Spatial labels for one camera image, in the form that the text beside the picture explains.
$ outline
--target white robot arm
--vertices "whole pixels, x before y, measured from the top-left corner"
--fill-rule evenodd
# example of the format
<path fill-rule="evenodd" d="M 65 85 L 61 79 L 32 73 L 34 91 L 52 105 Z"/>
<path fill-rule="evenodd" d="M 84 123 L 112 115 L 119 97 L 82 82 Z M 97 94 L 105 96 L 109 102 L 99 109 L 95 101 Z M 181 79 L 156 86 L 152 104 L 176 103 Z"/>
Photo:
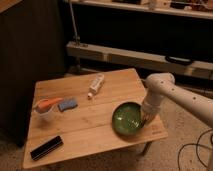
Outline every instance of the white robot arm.
<path fill-rule="evenodd" d="M 152 116 L 158 113 L 161 101 L 166 96 L 213 128 L 213 100 L 175 86 L 174 83 L 174 76 L 170 73 L 151 74 L 147 77 L 148 92 L 142 102 L 142 116 L 149 116 L 145 119 L 148 118 L 150 122 Z M 213 152 L 207 168 L 207 171 L 210 170 L 213 170 Z"/>

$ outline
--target wooden table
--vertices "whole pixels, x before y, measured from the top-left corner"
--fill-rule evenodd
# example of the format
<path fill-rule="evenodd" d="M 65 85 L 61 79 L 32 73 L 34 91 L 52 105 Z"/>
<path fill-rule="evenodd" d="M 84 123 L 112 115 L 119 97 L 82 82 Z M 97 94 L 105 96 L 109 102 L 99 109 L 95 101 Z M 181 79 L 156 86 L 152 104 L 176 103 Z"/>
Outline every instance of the wooden table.
<path fill-rule="evenodd" d="M 123 102 L 139 104 L 145 89 L 134 69 L 105 72 L 105 83 L 92 100 L 87 99 L 88 87 L 96 74 L 74 76 L 36 84 L 33 104 L 43 98 L 74 97 L 75 109 L 60 113 L 53 109 L 54 119 L 47 123 L 32 111 L 28 139 L 25 147 L 24 168 L 42 166 L 59 161 L 128 147 L 167 137 L 159 116 L 134 137 L 119 137 L 112 129 L 114 109 Z M 30 151 L 60 135 L 64 145 L 38 161 L 33 161 Z"/>
<path fill-rule="evenodd" d="M 18 4 L 22 0 L 0 0 L 0 13 L 12 7 L 13 5 Z"/>

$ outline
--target black phone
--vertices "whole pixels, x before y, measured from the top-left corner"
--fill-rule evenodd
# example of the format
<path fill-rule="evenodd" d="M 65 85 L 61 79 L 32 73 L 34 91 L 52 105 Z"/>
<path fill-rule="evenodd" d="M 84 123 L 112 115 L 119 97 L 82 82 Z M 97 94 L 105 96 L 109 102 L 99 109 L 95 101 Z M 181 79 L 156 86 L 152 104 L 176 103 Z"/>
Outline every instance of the black phone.
<path fill-rule="evenodd" d="M 53 139 L 49 140 L 48 142 L 42 144 L 41 146 L 31 151 L 30 155 L 33 160 L 38 160 L 61 145 L 63 145 L 61 137 L 56 136 Z"/>

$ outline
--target white bottle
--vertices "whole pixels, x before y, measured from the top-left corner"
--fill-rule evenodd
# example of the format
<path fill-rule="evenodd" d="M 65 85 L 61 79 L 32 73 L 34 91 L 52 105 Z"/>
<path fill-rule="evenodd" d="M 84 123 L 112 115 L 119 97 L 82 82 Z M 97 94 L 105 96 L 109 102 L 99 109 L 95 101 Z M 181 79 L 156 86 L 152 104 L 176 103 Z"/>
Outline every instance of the white bottle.
<path fill-rule="evenodd" d="M 96 76 L 96 78 L 93 80 L 92 84 L 89 87 L 89 93 L 87 94 L 88 99 L 92 99 L 92 97 L 98 93 L 104 83 L 104 79 L 104 74 L 98 74 Z"/>

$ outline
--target dark panel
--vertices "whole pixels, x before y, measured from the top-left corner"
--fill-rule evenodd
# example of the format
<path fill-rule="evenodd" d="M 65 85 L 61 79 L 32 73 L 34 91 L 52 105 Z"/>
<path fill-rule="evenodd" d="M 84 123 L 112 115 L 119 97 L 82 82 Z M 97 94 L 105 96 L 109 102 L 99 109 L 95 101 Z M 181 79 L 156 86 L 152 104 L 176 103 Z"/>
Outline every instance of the dark panel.
<path fill-rule="evenodd" d="M 0 126 L 17 144 L 28 128 L 38 80 L 66 70 L 57 0 L 24 0 L 0 15 Z"/>

